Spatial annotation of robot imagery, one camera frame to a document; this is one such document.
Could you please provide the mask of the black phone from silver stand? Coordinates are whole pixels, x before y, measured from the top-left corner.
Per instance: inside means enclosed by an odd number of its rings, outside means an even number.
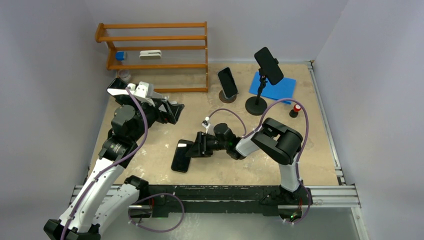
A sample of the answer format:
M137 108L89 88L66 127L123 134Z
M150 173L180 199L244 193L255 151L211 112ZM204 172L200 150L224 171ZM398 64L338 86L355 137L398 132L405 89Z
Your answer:
M180 139L177 143L174 156L171 163L171 170L179 173L186 173L189 169L191 158L186 153L193 146L194 142Z

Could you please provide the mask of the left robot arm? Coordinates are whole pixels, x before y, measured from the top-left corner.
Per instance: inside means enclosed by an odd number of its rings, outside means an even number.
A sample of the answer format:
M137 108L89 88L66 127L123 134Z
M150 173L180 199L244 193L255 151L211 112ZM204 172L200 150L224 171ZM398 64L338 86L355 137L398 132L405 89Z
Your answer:
M118 103L111 129L98 154L94 168L80 192L58 219L43 227L51 240L99 240L112 222L130 204L142 205L149 199L149 183L130 176L118 191L104 200L111 186L124 172L145 143L153 123L176 124L184 105L155 93L143 97L118 90L111 95Z

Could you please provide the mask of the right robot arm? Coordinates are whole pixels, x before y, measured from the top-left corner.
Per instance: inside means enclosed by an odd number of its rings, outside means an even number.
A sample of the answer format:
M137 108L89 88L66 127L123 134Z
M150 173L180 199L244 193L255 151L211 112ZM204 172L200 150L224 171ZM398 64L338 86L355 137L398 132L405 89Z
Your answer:
M243 160L261 150L279 167L279 197L288 204L313 202L310 190L300 177L300 157L306 146L309 129L302 135L297 130L273 119L266 118L250 135L236 136L226 123L213 125L209 119L202 122L206 131L199 131L187 149L189 158L209 158L215 151L225 151L234 160Z

